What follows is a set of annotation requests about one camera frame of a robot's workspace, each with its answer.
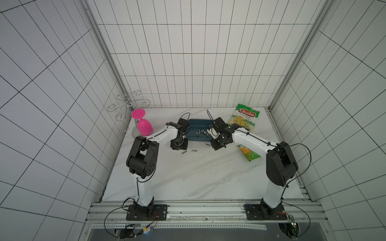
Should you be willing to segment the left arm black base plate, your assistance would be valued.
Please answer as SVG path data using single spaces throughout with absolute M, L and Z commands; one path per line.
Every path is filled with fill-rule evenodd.
M 127 221 L 165 221 L 168 205 L 150 204 L 143 207 L 138 204 L 130 205 L 126 215 Z

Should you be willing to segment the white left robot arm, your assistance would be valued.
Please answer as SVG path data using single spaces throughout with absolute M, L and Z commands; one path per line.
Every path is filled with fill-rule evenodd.
M 170 144 L 172 150 L 187 150 L 188 126 L 188 120 L 180 118 L 177 123 L 166 123 L 165 128 L 153 135 L 134 139 L 126 165 L 137 184 L 138 199 L 133 207 L 144 215 L 153 213 L 154 196 L 149 180 L 156 171 L 159 148 Z

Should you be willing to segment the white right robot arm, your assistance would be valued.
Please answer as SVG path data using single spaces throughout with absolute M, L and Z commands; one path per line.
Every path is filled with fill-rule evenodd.
M 286 186 L 299 169 L 289 144 L 286 142 L 273 144 L 252 134 L 239 124 L 226 124 L 220 117 L 214 120 L 213 127 L 217 134 L 217 137 L 211 140 L 214 150 L 236 143 L 264 158 L 268 186 L 260 204 L 269 211 L 277 209 L 282 203 Z

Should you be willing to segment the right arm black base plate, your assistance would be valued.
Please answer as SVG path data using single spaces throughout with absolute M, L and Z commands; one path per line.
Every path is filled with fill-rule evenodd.
M 286 221 L 287 214 L 280 204 L 276 208 L 270 208 L 266 204 L 249 204 L 243 206 L 248 221 Z

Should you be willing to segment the dark teal plastic storage box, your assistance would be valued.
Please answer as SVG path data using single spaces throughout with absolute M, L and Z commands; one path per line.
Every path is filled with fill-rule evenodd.
M 189 141 L 210 142 L 213 136 L 210 132 L 213 121 L 209 119 L 189 119 L 186 137 Z

